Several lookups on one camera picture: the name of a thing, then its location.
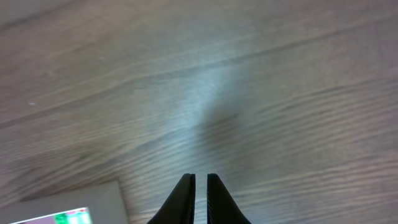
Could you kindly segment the colourful puzzle cube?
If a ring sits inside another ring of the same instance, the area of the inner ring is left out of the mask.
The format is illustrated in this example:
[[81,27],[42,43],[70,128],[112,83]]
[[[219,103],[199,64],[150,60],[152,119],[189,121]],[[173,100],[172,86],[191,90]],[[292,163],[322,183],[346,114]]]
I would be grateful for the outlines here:
[[56,224],[92,224],[87,208],[78,208],[54,215]]

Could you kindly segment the white box pink inside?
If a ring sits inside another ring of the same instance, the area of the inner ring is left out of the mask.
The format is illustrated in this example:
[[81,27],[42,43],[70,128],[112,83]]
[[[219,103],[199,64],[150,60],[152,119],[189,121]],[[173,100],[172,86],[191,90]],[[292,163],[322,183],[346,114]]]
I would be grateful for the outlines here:
[[74,190],[1,209],[1,223],[55,223],[54,215],[87,208],[92,224],[127,224],[127,214],[117,182]]

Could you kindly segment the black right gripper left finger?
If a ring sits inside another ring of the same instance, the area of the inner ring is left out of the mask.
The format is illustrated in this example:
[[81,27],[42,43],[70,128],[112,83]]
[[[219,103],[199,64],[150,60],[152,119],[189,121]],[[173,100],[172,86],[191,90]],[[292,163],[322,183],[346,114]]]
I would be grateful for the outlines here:
[[148,224],[193,224],[195,192],[195,174],[182,175],[164,204]]

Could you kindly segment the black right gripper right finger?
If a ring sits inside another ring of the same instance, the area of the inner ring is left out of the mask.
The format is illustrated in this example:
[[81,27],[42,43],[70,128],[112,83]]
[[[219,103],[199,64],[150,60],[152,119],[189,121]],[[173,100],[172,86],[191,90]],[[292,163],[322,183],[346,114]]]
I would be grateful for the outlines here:
[[207,175],[207,224],[250,224],[217,174]]

